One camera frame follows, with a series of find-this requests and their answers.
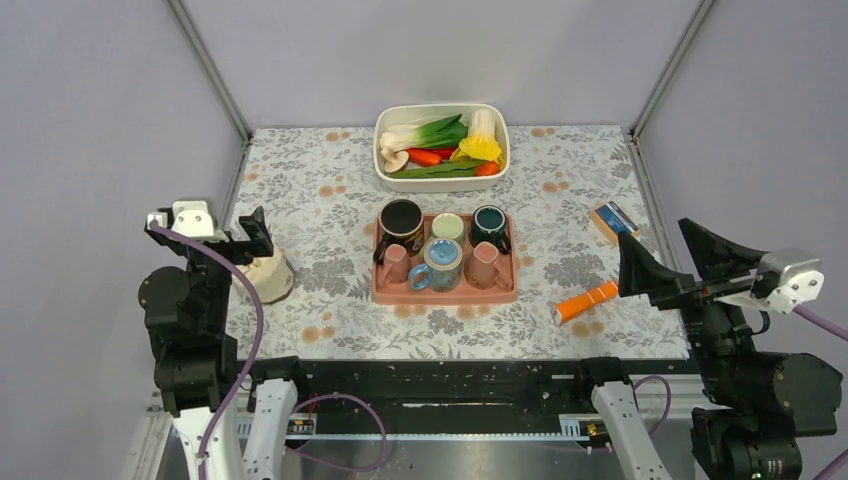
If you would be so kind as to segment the large pink mug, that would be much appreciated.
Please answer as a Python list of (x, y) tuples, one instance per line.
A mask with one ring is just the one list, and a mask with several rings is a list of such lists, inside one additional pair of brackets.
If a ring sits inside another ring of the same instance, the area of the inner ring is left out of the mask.
[(508, 257), (490, 242), (480, 242), (472, 251), (465, 266), (469, 284), (480, 290), (498, 287), (511, 290), (514, 280), (508, 266)]

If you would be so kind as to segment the blue patterned mug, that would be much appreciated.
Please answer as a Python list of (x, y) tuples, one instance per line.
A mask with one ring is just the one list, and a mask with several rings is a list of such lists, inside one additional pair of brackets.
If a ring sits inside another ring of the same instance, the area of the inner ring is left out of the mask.
[(462, 272), (462, 249), (450, 239), (431, 239), (422, 249), (422, 261), (411, 268), (409, 286), (447, 293), (456, 289)]

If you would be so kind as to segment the dark teal mug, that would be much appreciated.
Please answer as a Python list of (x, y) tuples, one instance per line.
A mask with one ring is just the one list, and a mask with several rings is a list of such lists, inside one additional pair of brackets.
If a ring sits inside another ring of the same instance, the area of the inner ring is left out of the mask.
[(469, 242), (476, 247), (481, 242), (494, 245), (504, 255), (512, 252), (512, 244), (507, 231), (507, 216), (494, 205), (477, 208), (471, 217)]

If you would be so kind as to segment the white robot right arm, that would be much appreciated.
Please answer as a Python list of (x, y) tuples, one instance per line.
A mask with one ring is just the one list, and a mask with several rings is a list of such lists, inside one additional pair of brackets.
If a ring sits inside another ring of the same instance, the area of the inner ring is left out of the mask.
[(797, 479), (801, 437), (833, 435), (842, 374), (810, 353), (756, 348), (746, 310), (797, 314), (839, 338), (846, 331), (807, 308), (824, 284), (820, 259), (799, 248), (765, 252), (684, 218), (694, 274), (671, 270), (628, 232), (618, 236), (619, 293), (679, 313), (710, 405), (691, 411), (699, 479)]

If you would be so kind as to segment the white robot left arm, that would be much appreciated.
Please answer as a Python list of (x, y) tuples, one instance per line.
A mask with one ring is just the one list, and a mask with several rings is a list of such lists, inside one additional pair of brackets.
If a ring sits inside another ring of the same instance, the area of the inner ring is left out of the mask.
[(273, 252), (264, 211), (238, 223), (247, 237), (221, 230), (204, 200), (176, 201), (150, 213), (145, 232), (186, 259), (162, 267), (138, 290), (154, 357), (154, 383), (173, 419), (193, 479), (279, 479), (292, 411), (309, 401), (296, 357), (259, 360), (253, 346), (237, 358), (226, 332), (238, 272)]

